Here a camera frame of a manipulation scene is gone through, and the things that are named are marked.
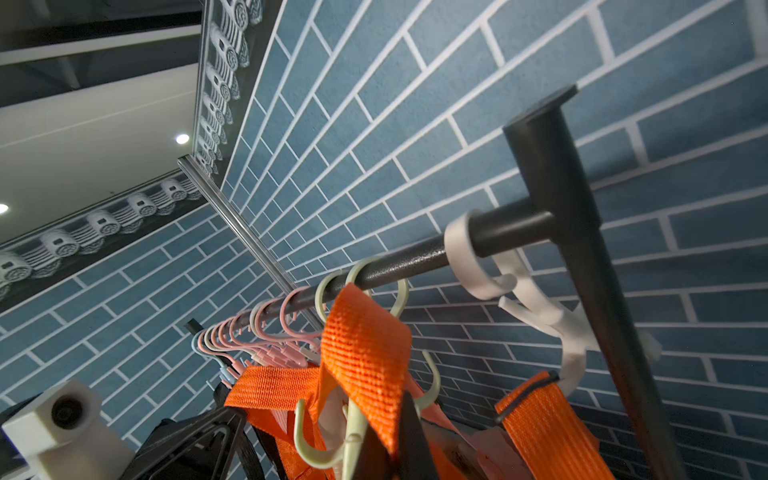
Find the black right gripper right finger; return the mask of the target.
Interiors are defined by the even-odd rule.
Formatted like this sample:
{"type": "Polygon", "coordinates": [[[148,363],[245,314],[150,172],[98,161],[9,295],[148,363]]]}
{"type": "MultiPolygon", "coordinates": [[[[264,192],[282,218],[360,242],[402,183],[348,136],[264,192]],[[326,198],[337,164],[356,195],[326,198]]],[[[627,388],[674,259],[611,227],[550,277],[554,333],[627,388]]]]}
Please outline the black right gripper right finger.
{"type": "Polygon", "coordinates": [[[412,395],[403,394],[397,453],[397,476],[403,480],[438,480],[433,461],[412,395]]]}

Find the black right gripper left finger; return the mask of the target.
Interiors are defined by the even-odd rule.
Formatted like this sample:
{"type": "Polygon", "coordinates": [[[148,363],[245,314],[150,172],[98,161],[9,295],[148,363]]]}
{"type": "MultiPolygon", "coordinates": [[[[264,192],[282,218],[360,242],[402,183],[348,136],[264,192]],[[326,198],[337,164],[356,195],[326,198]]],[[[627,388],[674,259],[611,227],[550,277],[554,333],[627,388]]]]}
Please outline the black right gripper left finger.
{"type": "Polygon", "coordinates": [[[386,480],[390,478],[389,455],[371,426],[367,426],[362,440],[352,455],[351,478],[355,480],[386,480]]]}

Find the bright orange crescent bag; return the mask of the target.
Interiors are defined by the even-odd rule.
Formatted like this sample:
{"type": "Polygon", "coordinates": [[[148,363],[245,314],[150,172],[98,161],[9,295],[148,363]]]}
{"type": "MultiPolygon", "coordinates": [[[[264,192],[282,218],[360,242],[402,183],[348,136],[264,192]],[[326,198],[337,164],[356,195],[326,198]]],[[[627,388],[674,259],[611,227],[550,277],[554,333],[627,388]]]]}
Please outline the bright orange crescent bag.
{"type": "Polygon", "coordinates": [[[289,478],[339,479],[346,449],[367,428],[387,454],[397,454],[405,393],[417,396],[419,415],[452,426],[435,404],[438,387],[424,393],[411,378],[411,346],[409,328],[349,284],[327,317],[318,367],[251,366],[225,404],[275,438],[289,478]]]}

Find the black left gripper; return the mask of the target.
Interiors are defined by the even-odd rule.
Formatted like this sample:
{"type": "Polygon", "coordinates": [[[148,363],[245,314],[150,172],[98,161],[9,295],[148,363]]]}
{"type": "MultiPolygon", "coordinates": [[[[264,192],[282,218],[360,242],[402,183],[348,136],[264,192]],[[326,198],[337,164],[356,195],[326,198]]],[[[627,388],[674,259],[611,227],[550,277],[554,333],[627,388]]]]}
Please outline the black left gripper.
{"type": "Polygon", "coordinates": [[[262,479],[242,409],[220,407],[176,422],[164,419],[136,452],[124,479],[225,479],[235,457],[248,479],[262,479]]]}

